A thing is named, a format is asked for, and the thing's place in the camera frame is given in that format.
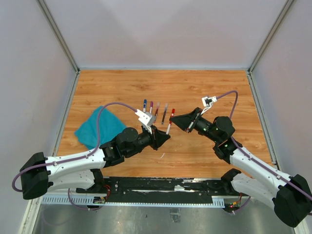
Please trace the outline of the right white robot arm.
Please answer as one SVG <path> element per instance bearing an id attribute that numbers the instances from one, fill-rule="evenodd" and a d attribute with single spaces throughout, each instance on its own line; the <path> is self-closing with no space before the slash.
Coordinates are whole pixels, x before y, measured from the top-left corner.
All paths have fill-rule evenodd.
<path id="1" fill-rule="evenodd" d="M 303 176 L 284 173 L 250 153 L 232 137 L 235 128 L 229 117 L 220 116 L 209 122 L 201 112 L 195 108 L 191 113 L 171 117 L 170 121 L 187 133 L 196 130 L 213 141 L 217 157 L 237 167 L 224 175 L 223 193 L 249 195 L 273 209 L 283 223 L 293 228 L 311 215 L 312 193 Z"/>

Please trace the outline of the white whiteboard marker purple end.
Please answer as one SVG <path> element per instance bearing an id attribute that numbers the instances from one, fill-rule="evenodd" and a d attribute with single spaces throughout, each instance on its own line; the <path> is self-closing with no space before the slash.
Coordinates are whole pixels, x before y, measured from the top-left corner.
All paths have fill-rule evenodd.
<path id="1" fill-rule="evenodd" d="M 150 110 L 149 110 L 149 113 L 150 113 L 150 114 L 153 113 L 153 105 L 154 105 L 154 102 L 151 101 L 151 102 L 150 102 Z"/>

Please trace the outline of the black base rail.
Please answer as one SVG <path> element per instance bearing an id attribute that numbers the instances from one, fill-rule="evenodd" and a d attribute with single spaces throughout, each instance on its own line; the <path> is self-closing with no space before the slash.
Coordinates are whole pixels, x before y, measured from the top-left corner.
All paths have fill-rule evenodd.
<path id="1" fill-rule="evenodd" d="M 208 204 L 213 196 L 234 196 L 235 192 L 221 179 L 209 178 L 157 178 L 107 177 L 89 189 L 77 188 L 76 193 L 105 194 L 108 201 L 117 203 L 152 204 Z"/>

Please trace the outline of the pink transparent gel pen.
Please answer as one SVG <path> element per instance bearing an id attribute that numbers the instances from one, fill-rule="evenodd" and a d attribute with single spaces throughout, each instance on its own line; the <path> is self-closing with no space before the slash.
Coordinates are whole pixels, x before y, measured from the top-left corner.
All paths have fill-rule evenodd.
<path id="1" fill-rule="evenodd" d="M 156 111 L 155 111 L 155 120 L 154 120 L 154 122 L 156 121 L 156 118 L 157 118 L 157 115 L 158 115 L 158 110 L 159 109 L 156 109 Z"/>

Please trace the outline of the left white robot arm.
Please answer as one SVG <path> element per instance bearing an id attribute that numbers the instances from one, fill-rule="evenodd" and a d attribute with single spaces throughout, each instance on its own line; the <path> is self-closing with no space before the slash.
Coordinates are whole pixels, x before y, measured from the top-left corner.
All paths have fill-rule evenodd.
<path id="1" fill-rule="evenodd" d="M 128 127 L 98 149 L 68 156 L 33 154 L 20 169 L 21 192 L 25 200 L 61 189 L 82 189 L 99 193 L 104 188 L 101 169 L 123 163 L 150 146 L 158 150 L 170 135 L 152 126 L 152 131 Z"/>

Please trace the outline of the white blue deli marker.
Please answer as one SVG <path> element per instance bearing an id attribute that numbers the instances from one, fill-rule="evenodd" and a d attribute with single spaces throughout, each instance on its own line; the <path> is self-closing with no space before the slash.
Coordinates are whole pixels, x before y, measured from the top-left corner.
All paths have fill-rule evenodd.
<path id="1" fill-rule="evenodd" d="M 143 101 L 143 112 L 146 112 L 146 108 L 147 108 L 147 99 Z"/>

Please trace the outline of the teal cloth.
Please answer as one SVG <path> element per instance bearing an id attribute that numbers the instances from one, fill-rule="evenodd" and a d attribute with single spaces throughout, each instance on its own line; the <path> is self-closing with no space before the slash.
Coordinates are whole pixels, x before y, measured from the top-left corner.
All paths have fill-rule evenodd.
<path id="1" fill-rule="evenodd" d="M 78 141 L 89 150 L 98 144 L 98 127 L 100 144 L 111 141 L 126 128 L 126 125 L 107 109 L 101 112 L 99 126 L 97 126 L 98 114 L 101 109 L 102 106 L 95 109 L 90 117 L 75 131 Z"/>

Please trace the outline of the white pen red end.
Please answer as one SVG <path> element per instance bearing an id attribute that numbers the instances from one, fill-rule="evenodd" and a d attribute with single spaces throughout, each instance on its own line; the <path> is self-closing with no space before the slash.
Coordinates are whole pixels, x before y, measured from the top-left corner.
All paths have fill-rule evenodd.
<path id="1" fill-rule="evenodd" d="M 171 128 L 171 123 L 169 122 L 168 127 L 167 127 L 167 130 L 166 130 L 166 134 L 167 134 L 167 135 L 169 135 L 170 128 Z"/>

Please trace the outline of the blue marker cap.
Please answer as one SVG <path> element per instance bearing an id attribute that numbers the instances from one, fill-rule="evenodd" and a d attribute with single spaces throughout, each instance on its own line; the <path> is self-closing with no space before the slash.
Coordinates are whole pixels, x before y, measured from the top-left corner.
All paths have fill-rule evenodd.
<path id="1" fill-rule="evenodd" d="M 143 108 L 146 109 L 146 106 L 147 106 L 147 100 L 145 99 L 143 102 Z"/>

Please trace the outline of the blue gel pen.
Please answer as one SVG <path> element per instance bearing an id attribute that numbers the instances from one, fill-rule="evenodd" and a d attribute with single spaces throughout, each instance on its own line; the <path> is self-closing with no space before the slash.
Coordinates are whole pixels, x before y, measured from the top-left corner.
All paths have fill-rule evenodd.
<path id="1" fill-rule="evenodd" d="M 161 120 L 161 125 L 164 124 L 166 113 L 167 113 L 167 110 L 164 109 L 164 112 L 163 112 L 163 115 L 162 115 L 162 120 Z"/>

